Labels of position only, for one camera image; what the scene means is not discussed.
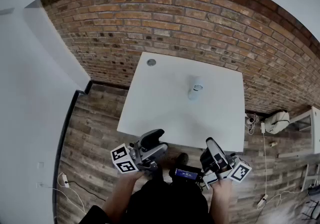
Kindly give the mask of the person's black clothing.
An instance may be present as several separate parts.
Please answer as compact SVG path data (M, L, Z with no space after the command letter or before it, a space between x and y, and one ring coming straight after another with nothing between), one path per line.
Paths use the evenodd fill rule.
M119 224L211 224L208 203L199 187L187 181L168 184L159 170L132 192ZM79 224L112 224L103 207L94 205Z

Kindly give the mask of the black device with blue screen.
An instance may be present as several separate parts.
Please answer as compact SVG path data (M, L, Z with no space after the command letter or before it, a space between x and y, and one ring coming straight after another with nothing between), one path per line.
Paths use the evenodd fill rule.
M201 169L190 166L179 166L170 170L169 175L172 178L185 179L195 182L202 180L203 174Z

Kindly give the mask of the person's right forearm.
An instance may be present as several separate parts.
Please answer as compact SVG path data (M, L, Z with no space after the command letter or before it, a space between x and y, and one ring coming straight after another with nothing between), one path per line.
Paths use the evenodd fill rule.
M232 180L218 180L210 184L212 199L209 209L214 224L229 224L229 206L232 196Z

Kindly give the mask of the person's left forearm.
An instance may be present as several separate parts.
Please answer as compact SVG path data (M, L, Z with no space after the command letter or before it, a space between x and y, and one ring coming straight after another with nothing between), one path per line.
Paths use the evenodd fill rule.
M103 205L112 224L119 224L127 210L136 181L144 175L143 172L121 174L112 194Z

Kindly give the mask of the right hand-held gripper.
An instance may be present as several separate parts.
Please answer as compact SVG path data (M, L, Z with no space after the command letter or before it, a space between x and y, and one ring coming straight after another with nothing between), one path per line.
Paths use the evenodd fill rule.
M207 148L200 156L200 162L204 171L202 181L207 189L220 180L241 183L252 170L236 153L225 155L213 138L207 138L206 144Z

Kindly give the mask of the person's dark shoe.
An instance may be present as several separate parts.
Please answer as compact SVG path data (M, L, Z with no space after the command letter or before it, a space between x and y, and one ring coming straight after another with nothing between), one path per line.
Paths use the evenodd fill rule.
M177 166L186 166L189 162L189 156L187 153L181 153L175 160L175 165Z

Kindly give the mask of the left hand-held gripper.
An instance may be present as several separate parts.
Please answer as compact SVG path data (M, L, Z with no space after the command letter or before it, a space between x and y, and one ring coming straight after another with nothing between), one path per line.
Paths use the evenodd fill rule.
M163 129L154 129L141 136L140 144L121 144L111 150L113 164L121 174L156 170L156 159L168 150L168 144L159 141L164 133Z

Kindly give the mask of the white fabric bag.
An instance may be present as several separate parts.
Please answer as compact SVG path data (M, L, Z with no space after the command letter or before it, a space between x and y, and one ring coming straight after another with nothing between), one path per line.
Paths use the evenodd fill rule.
M278 111L264 120L265 131L277 134L290 124L290 115L286 110Z

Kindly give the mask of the white metal frame table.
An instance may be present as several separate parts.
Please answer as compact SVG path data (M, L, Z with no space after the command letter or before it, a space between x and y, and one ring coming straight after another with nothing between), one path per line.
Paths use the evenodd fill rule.
M293 128L298 133L309 132L311 138L310 149L299 150L292 153L278 154L278 158L302 157L307 155L320 155L320 110L311 107L310 110L290 119L288 128ZM300 191L307 190L309 186L320 184L320 160L318 161L315 174L309 175L310 164L307 164L303 173L303 182Z

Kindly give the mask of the white plug block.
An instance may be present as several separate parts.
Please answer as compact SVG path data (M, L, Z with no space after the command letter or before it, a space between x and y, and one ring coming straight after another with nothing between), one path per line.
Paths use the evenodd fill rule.
M260 209L267 203L268 195L264 194L264 196L261 198L261 200L257 204L257 209Z

